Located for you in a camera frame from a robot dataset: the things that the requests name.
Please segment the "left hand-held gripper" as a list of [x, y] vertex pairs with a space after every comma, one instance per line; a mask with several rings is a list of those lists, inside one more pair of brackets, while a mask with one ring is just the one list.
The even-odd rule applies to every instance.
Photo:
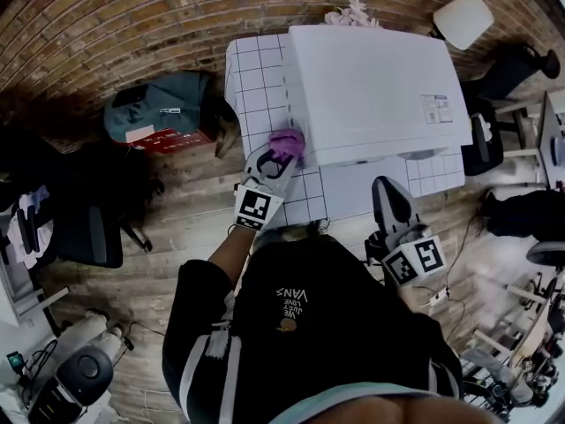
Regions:
[[274, 159], [270, 146], [261, 146], [247, 158], [245, 174], [235, 190], [234, 224], [263, 230], [282, 206], [299, 157]]

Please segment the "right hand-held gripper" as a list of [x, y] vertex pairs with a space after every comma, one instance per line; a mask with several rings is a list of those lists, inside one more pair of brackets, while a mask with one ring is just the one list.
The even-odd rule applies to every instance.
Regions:
[[440, 239], [420, 222], [410, 193], [387, 176], [373, 181], [372, 193], [373, 213], [380, 229], [365, 240], [367, 264], [380, 264], [399, 287], [442, 272], [447, 263]]

